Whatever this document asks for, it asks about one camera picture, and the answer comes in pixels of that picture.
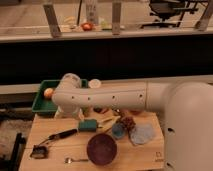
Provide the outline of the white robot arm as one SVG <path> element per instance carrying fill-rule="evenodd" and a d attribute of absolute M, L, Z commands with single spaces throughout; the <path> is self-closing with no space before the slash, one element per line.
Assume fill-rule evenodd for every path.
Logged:
<path fill-rule="evenodd" d="M 122 82 L 83 88 L 72 73 L 62 77 L 53 102 L 75 116 L 83 107 L 120 108 L 165 114 L 165 171 L 213 171 L 213 85 L 205 82 Z"/>

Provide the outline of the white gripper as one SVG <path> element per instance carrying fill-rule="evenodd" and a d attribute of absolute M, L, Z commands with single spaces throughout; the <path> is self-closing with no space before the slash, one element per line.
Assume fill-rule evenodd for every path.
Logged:
<path fill-rule="evenodd" d="M 63 110 L 61 107 L 58 107 L 54 117 L 57 119 L 60 119 L 60 118 L 73 118 L 76 120 L 85 119 L 82 109 L 79 107 L 71 108 L 69 110 Z"/>

